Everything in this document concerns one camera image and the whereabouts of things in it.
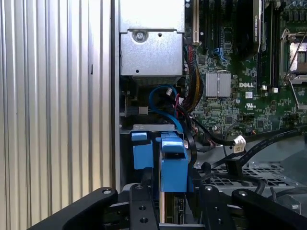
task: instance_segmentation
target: cable connector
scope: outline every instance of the cable connector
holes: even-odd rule
[[[166,94],[168,96],[172,95],[172,92],[173,92],[173,89],[172,88],[168,88],[167,91],[166,91]]]
[[[235,142],[234,153],[243,152],[243,151],[244,151],[244,148],[245,148],[245,146],[246,146],[246,141],[245,141],[244,137],[242,137],[241,135],[240,135],[240,136],[237,136],[237,137],[234,139],[234,142]]]
[[[183,100],[184,100],[184,98],[182,98],[182,97],[179,97],[179,98],[178,98],[178,103],[179,103],[179,105],[182,104]]]

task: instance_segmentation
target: cable bundle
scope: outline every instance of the cable bundle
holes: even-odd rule
[[[185,60],[189,68],[189,92],[182,102],[182,106],[188,113],[191,113],[203,94],[203,81],[197,65],[196,50],[191,45],[185,45]]]
[[[214,51],[213,51],[213,54],[217,55],[221,61],[227,61],[225,58],[224,58],[224,51],[223,51],[223,48],[216,48]]]

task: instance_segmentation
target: corrugated metal panel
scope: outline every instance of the corrugated metal panel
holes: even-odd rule
[[[110,2],[0,1],[1,230],[112,185]]]

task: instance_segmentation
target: metal bracket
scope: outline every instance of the metal bracket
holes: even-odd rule
[[[172,132],[174,125],[133,125],[133,131]]]
[[[97,218],[118,198],[116,190],[99,188],[28,230],[98,229]]]
[[[130,188],[130,230],[158,230],[149,189],[141,184]]]
[[[248,189],[232,192],[233,202],[243,208],[253,229],[274,226],[274,229],[304,230],[307,218]]]
[[[295,101],[296,101],[296,105],[298,109],[307,109],[307,105],[302,105],[299,103],[296,92],[294,90],[294,86],[293,85],[301,85],[304,82],[307,82],[307,75],[299,75],[297,77],[295,77],[294,79],[289,80],[290,84],[291,84],[291,88],[295,97]]]
[[[219,190],[211,184],[200,187],[202,219],[207,230],[235,230],[236,226]]]

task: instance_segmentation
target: screw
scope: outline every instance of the screw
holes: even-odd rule
[[[110,194],[111,192],[112,192],[111,190],[106,189],[106,190],[103,191],[103,194]]]
[[[143,188],[143,186],[142,186],[142,185],[140,185],[140,184],[138,184],[138,186],[136,186],[135,188],[136,188],[136,189],[142,189],[142,188]]]
[[[246,192],[244,192],[244,191],[239,191],[239,194],[241,195],[241,196],[247,196],[248,194],[246,193]]]
[[[136,39],[137,39],[138,41],[142,41],[142,40],[144,39],[144,33],[143,33],[143,32],[138,32],[138,33],[136,34]]]
[[[211,190],[212,190],[212,187],[209,186],[209,185],[207,185],[207,186],[205,187],[205,189],[208,190],[208,191],[211,191]]]

